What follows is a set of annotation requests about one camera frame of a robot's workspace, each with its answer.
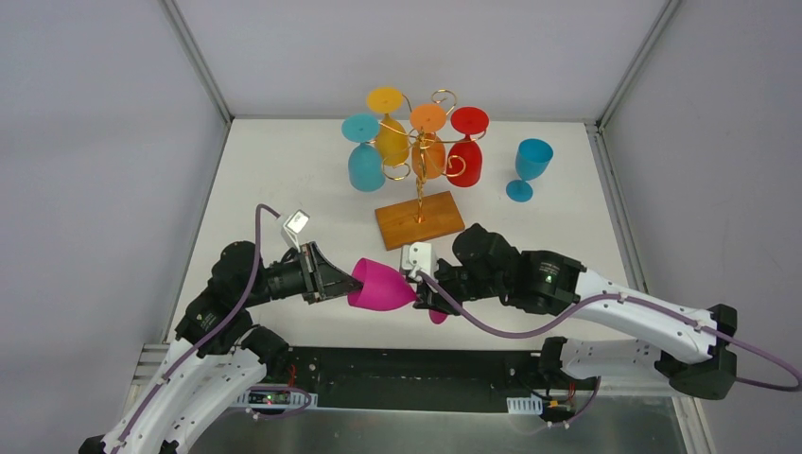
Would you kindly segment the pink wine glass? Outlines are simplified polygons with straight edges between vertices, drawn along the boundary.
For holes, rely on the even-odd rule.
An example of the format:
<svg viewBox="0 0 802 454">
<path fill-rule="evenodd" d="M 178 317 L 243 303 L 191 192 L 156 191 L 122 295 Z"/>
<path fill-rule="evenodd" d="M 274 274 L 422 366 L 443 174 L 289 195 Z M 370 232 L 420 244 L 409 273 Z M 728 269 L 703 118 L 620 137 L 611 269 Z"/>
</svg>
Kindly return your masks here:
<svg viewBox="0 0 802 454">
<path fill-rule="evenodd" d="M 393 311 L 418 299 L 416 288 L 407 281 L 406 274 L 374 260 L 359 259 L 352 276 L 362 284 L 362 289 L 347 296 L 351 307 Z"/>
</svg>

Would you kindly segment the gold rack with wooden base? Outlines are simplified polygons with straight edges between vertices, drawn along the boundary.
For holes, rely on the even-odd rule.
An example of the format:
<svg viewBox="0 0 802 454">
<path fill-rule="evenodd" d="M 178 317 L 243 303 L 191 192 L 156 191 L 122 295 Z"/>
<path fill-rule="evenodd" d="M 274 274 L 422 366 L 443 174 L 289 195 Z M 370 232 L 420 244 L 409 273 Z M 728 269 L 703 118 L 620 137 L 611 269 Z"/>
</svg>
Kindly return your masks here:
<svg viewBox="0 0 802 454">
<path fill-rule="evenodd" d="M 412 145 L 418 134 L 410 124 L 410 113 L 422 104 L 414 107 L 409 98 L 404 93 L 402 94 L 406 98 L 406 103 L 392 113 L 392 117 L 407 132 L 409 157 L 400 166 L 384 166 L 382 161 L 382 173 L 390 181 L 414 181 L 416 195 L 410 201 L 402 201 L 375 210 L 379 231 L 388 251 L 416 241 L 426 241 L 459 233 L 465 228 L 464 220 L 451 192 L 444 190 L 433 195 L 426 195 L 425 186 L 431 180 L 418 177 L 412 170 Z M 457 95 L 446 88 L 432 93 L 429 102 L 423 104 L 428 103 L 438 104 L 446 112 L 445 125 L 437 132 L 439 142 L 445 146 L 445 167 L 438 178 L 448 181 L 445 172 L 448 152 L 454 143 L 463 138 L 461 133 L 452 128 L 450 118 L 456 109 L 465 106 L 461 106 Z"/>
</svg>

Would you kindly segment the teal wine glass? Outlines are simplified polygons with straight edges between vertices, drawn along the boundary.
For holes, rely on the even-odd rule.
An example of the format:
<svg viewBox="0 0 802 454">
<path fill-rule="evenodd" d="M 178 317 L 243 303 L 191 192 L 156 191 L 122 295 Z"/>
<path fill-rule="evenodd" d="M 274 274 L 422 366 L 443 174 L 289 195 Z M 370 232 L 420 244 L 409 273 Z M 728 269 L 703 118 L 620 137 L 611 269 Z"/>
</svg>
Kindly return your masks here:
<svg viewBox="0 0 802 454">
<path fill-rule="evenodd" d="M 343 137 L 357 144 L 349 155 L 347 166 L 350 185 L 361 192 L 374 192 L 386 180 L 381 156 L 373 145 L 379 132 L 378 121 L 367 113 L 351 115 L 341 125 Z"/>
</svg>

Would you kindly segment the red wine glass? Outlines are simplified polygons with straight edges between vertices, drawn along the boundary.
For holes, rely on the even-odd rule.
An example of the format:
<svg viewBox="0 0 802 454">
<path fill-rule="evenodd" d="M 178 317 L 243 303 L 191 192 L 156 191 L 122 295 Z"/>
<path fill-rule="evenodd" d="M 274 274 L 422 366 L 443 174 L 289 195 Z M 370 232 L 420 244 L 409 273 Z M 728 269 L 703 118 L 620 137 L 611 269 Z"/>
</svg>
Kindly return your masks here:
<svg viewBox="0 0 802 454">
<path fill-rule="evenodd" d="M 489 117 L 478 107 L 465 106 L 453 112 L 450 123 L 463 138 L 454 143 L 448 152 L 446 177 L 457 187 L 473 186 L 481 175 L 483 157 L 478 141 L 487 131 Z"/>
</svg>

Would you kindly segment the blue wine glass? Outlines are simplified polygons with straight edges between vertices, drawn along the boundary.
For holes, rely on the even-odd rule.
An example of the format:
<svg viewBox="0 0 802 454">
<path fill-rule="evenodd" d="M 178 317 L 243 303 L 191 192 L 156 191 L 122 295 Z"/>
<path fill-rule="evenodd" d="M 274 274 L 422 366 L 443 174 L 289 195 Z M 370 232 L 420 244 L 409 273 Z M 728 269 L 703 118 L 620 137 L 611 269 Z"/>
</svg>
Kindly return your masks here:
<svg viewBox="0 0 802 454">
<path fill-rule="evenodd" d="M 548 142 L 537 138 L 523 140 L 514 159 L 517 178 L 507 183 L 507 196 L 516 202 L 529 201 L 534 193 L 532 181 L 547 170 L 553 156 L 554 150 Z"/>
</svg>

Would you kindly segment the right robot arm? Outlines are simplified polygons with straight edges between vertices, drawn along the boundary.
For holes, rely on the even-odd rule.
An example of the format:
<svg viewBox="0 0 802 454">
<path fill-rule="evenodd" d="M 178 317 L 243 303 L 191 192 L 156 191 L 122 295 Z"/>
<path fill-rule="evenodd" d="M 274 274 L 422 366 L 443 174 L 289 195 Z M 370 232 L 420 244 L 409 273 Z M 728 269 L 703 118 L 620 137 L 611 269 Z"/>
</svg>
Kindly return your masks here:
<svg viewBox="0 0 802 454">
<path fill-rule="evenodd" d="M 734 308 L 692 308 L 618 285 L 565 255 L 519 251 L 475 223 L 452 244 L 457 265 L 426 242 L 403 247 L 400 269 L 417 286 L 415 307 L 434 323 L 461 314 L 466 302 L 496 298 L 503 306 L 555 323 L 576 318 L 627 335 L 627 340 L 545 339 L 538 378 L 558 388 L 571 378 L 647 377 L 706 400 L 726 397 L 737 375 L 727 338 L 737 330 Z"/>
</svg>

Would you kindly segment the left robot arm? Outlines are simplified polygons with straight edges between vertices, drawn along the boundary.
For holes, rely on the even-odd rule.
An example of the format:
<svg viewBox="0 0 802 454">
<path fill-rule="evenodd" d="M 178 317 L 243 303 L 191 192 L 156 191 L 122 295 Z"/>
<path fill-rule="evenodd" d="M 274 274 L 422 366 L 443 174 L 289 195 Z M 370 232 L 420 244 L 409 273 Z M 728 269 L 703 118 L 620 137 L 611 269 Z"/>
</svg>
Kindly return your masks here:
<svg viewBox="0 0 802 454">
<path fill-rule="evenodd" d="M 362 287 L 313 242 L 269 266 L 250 241 L 226 246 L 133 408 L 106 434 L 86 439 L 80 452 L 188 452 L 247 389 L 287 374 L 288 343 L 254 324 L 250 307 L 296 295 L 315 304 Z"/>
</svg>

